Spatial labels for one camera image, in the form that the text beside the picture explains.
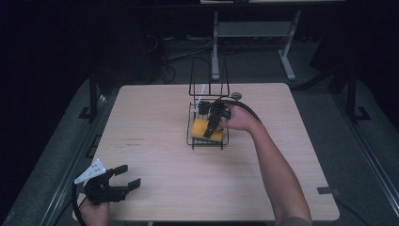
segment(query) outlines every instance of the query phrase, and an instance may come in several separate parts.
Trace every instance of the table leg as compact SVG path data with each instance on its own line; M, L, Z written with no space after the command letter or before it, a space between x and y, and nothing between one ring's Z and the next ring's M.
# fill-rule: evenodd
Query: table leg
M299 20L301 10L297 10L294 15L294 19L291 21L290 29L287 35L287 43L284 48L279 50L279 58L281 59L282 66L284 67L284 71L287 74L289 80L295 80L295 75L293 69L291 68L290 61L288 60L288 52L291 47L291 43L293 42L294 34L296 31L296 26Z
M217 81L219 74L219 59L217 58L217 11L214 18L214 50L212 51L212 80Z

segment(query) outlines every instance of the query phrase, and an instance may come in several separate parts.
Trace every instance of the dark background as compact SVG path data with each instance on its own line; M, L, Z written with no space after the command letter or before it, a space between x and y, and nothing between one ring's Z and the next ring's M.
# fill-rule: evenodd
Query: dark background
M154 52L147 52L151 44L144 34L161 39L212 34L212 11L84 10L101 7L102 2L0 2L2 221L74 93L91 73L98 76L103 92L123 84L150 83L154 77L152 67L162 63L166 50L160 43ZM126 6L123 2L134 5L144 1L112 1L111 7ZM348 1L343 7L308 8L303 10L295 34L296 40L321 39L311 65L322 72L337 64L348 65L371 89L396 128L398 9L395 0ZM240 15L253 19L245 13ZM281 14L267 15L278 18ZM251 16L262 18L264 13L258 11ZM126 48L127 40L135 44Z

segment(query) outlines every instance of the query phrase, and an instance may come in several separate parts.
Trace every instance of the person's right hand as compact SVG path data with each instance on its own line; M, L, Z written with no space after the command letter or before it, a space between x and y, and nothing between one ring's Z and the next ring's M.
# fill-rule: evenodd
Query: person's right hand
M262 124L241 106L226 105L226 107L231 111L231 118L227 121L221 121L219 129L229 128L249 132L253 126Z

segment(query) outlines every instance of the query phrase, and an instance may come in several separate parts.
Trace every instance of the hand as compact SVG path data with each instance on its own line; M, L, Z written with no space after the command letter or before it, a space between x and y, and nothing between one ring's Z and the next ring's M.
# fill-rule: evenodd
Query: hand
M106 226L110 216L109 202L94 205L85 199L80 205L80 213L87 226Z
M221 121L219 129L229 128L249 132L253 126L262 124L241 106L226 105L226 107L231 111L231 118L228 121Z

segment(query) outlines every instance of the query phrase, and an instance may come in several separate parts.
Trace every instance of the black cable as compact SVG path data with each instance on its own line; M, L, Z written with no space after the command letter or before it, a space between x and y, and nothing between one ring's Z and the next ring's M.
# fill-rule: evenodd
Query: black cable
M219 98L219 99L216 99L213 103L209 103L208 105L205 105L204 107L208 108L208 107L211 107L211 106L214 105L214 104L239 105L239 106L243 107L247 112L249 112L253 117L255 117L255 119L256 119L257 121L261 121L261 119L259 119L259 117L256 115L256 113L255 113L249 106L245 105L245 104L242 103L242 102L239 102L239 101L231 101L231 100L221 100L221 99Z
M356 218L358 218L364 225L366 226L371 226L369 223L367 223L366 220L364 220L358 213L355 212L352 208L341 202L340 200L334 198L335 202L345 208L347 211L351 212Z
M77 204L77 186L74 182L72 182L72 207L73 207L73 212L75 213L75 216L77 218L77 221L79 221L80 225L86 226L86 223L83 221L82 215L80 213L79 205Z

